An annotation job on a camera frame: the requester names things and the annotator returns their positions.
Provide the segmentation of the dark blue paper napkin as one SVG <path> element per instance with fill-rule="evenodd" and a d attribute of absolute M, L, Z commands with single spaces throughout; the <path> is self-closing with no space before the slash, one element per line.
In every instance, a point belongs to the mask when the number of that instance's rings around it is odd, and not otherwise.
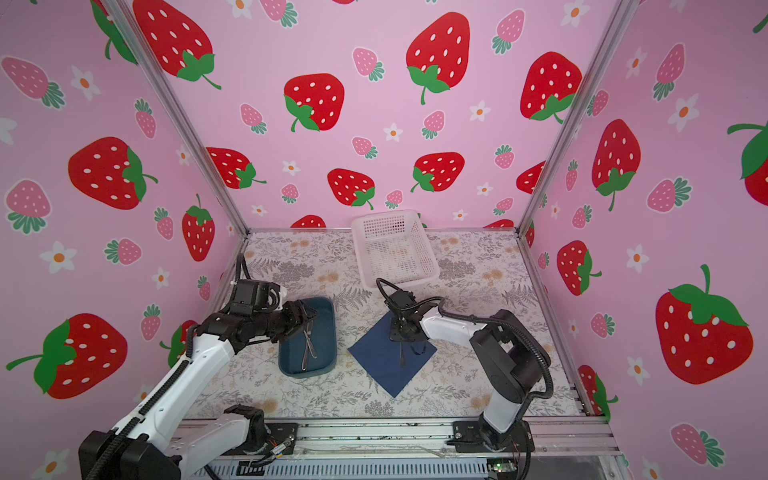
<path fill-rule="evenodd" d="M 399 365 L 399 343 L 392 341 L 392 313 L 383 316 L 348 351 L 366 373 L 391 397 L 396 398 L 436 353 L 428 341 L 404 343 L 405 367 Z"/>

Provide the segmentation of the silver metal fork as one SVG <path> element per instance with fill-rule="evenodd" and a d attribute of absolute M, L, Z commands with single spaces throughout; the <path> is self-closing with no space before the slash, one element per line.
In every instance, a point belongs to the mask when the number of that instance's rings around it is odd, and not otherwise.
<path fill-rule="evenodd" d="M 312 341 L 313 327 L 314 327 L 314 322 L 308 321 L 303 331 L 304 338 L 305 338 L 305 348 L 304 348 L 304 354 L 301 361 L 302 372 L 305 372 L 308 369 L 310 359 L 314 359 L 317 357 L 316 350 Z"/>

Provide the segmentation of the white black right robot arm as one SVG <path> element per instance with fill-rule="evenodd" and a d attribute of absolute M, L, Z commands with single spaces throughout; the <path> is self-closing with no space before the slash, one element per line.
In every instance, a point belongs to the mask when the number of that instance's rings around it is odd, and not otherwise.
<path fill-rule="evenodd" d="M 533 452 L 524 416 L 533 401 L 553 396 L 554 384 L 548 353 L 520 320 L 504 309 L 490 317 L 450 312 L 442 297 L 418 301 L 400 288 L 383 297 L 394 315 L 392 341 L 440 340 L 467 347 L 493 388 L 479 419 L 454 422 L 447 443 L 460 453 Z"/>

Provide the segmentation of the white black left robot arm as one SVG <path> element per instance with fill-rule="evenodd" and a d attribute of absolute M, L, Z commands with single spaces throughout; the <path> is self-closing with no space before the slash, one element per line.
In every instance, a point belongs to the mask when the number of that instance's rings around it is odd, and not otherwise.
<path fill-rule="evenodd" d="M 277 442 L 255 407 L 235 405 L 197 432 L 173 438 L 213 377 L 248 346 L 289 339 L 316 316 L 302 301 L 271 311 L 235 306 L 209 316 L 160 385 L 107 432 L 93 431 L 78 459 L 85 479 L 187 479 L 220 455 L 240 449 L 269 463 L 289 447 Z"/>

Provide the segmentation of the white perforated plastic basket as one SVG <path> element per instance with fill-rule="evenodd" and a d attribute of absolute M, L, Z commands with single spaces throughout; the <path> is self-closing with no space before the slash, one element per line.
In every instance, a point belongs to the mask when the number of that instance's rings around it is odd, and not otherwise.
<path fill-rule="evenodd" d="M 401 288 L 437 280 L 438 261 L 418 213 L 393 211 L 356 218 L 351 224 L 362 287 L 383 278 Z"/>

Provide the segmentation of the dark teal plastic tray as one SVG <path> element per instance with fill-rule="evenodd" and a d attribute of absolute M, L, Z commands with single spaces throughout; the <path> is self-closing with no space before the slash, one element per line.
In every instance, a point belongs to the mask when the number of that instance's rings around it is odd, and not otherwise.
<path fill-rule="evenodd" d="M 329 373 L 337 361 L 336 315 L 333 303 L 325 297 L 304 299 L 316 316 L 300 333 L 279 346 L 278 367 L 293 378 L 309 378 Z"/>

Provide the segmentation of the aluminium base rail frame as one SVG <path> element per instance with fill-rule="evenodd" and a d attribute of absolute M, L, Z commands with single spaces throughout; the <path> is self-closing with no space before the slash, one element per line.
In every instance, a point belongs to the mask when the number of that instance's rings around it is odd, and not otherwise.
<path fill-rule="evenodd" d="M 607 423 L 596 417 L 529 417 L 500 451 L 479 444 L 469 418 L 271 419 L 265 453 L 232 450 L 193 462 L 190 479 L 631 479 Z"/>

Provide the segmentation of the aluminium corner post left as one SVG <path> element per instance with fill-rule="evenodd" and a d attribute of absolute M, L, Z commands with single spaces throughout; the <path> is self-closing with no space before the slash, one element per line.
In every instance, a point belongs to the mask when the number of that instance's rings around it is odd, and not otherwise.
<path fill-rule="evenodd" d="M 198 169 L 205 177 L 209 188 L 232 223 L 237 235 L 241 238 L 246 238 L 249 234 L 249 227 L 236 207 L 231 195 L 228 193 L 227 187 L 220 178 L 182 103 L 172 86 L 168 83 L 166 73 L 160 67 L 151 51 L 150 45 L 143 37 L 132 13 L 132 2 L 106 0 L 104 5 L 107 12 L 113 17 L 118 31 L 133 52 L 138 65 L 161 101 L 184 145 L 193 155 Z"/>

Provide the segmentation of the aluminium corner post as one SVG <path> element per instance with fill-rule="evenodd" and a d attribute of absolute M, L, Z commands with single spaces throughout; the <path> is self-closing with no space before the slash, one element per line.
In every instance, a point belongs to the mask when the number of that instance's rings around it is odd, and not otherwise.
<path fill-rule="evenodd" d="M 193 155 L 198 169 L 205 177 L 209 188 L 232 223 L 237 235 L 241 238 L 246 238 L 249 234 L 249 227 L 236 207 L 231 195 L 228 193 L 227 187 L 220 178 L 182 103 L 172 86 L 168 83 L 166 73 L 160 67 L 151 51 L 150 45 L 143 37 L 132 13 L 132 2 L 106 0 L 104 5 L 107 12 L 113 17 L 118 31 L 133 52 L 138 65 L 161 101 L 184 145 Z"/>
<path fill-rule="evenodd" d="M 552 178 L 557 173 L 559 164 L 565 157 L 577 128 L 581 125 L 588 101 L 599 87 L 606 69 L 612 61 L 617 48 L 620 46 L 638 6 L 639 2 L 637 0 L 622 0 L 616 3 L 604 34 L 597 44 L 589 67 L 584 74 L 576 98 L 569 107 L 564 124 L 555 137 L 555 143 L 552 146 L 549 157 L 545 161 L 544 168 L 523 214 L 521 223 L 517 227 L 517 236 L 520 239 L 525 236 L 531 222 L 534 220 L 543 196 L 547 192 Z"/>

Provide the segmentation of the aluminium corner post right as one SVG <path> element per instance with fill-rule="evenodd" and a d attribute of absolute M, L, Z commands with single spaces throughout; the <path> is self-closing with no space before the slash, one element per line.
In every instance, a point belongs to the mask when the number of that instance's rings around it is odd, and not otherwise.
<path fill-rule="evenodd" d="M 589 67 L 584 74 L 576 98 L 569 107 L 564 124 L 555 137 L 555 143 L 552 146 L 549 157 L 545 161 L 544 168 L 523 214 L 521 223 L 517 227 L 517 236 L 520 239 L 525 236 L 531 222 L 534 220 L 543 196 L 547 192 L 552 178 L 557 173 L 559 164 L 565 157 L 577 128 L 581 125 L 588 101 L 599 87 L 606 69 L 612 61 L 617 48 L 620 46 L 638 6 L 639 2 L 637 0 L 622 0 L 616 3 L 604 34 L 597 44 Z"/>

